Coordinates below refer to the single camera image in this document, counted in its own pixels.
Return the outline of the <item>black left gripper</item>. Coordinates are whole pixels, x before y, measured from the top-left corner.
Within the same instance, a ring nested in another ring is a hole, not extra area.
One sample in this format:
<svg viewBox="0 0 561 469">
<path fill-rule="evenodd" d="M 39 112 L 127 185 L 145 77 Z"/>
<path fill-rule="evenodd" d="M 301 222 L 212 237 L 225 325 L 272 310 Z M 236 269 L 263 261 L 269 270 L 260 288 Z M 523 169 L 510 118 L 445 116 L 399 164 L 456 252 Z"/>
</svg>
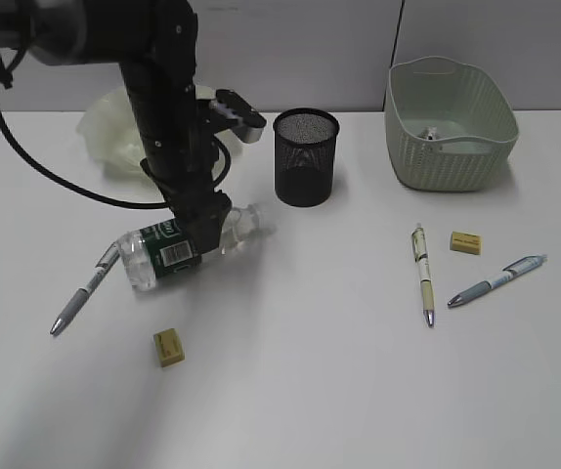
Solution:
<svg viewBox="0 0 561 469">
<path fill-rule="evenodd" d="M 230 152 L 216 137 L 224 119 L 210 99 L 138 97 L 142 167 L 169 209 L 186 226 L 199 254 L 219 247 L 230 199 L 218 189 L 228 176 Z"/>
</svg>

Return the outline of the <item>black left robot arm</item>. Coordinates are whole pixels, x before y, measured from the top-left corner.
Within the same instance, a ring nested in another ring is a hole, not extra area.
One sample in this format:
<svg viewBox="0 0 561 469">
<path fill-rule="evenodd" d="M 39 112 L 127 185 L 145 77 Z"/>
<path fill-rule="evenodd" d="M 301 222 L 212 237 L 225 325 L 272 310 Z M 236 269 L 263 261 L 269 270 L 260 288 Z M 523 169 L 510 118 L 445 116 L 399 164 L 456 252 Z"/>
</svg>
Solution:
<svg viewBox="0 0 561 469">
<path fill-rule="evenodd" d="M 220 243 L 232 208 L 213 167 L 228 158 L 217 133 L 231 120 L 196 96 L 197 15 L 187 1 L 0 1 L 0 81 L 24 55 L 47 65 L 117 64 L 145 158 L 141 166 L 196 250 Z M 150 210 L 81 188 L 48 170 L 20 146 L 0 109 L 0 130 L 17 154 L 56 184 L 100 203 Z"/>
</svg>

